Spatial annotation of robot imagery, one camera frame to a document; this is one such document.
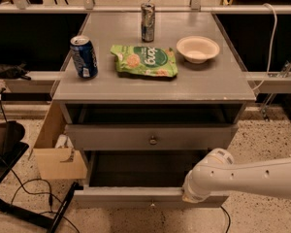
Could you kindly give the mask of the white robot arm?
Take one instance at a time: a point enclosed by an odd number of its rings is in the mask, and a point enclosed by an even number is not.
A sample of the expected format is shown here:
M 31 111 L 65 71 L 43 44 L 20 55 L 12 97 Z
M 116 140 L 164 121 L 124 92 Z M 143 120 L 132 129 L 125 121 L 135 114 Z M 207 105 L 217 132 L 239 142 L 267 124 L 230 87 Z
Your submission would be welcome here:
M 186 175 L 182 200 L 200 203 L 216 191 L 239 191 L 291 200 L 291 157 L 236 164 L 232 154 L 214 149 Z

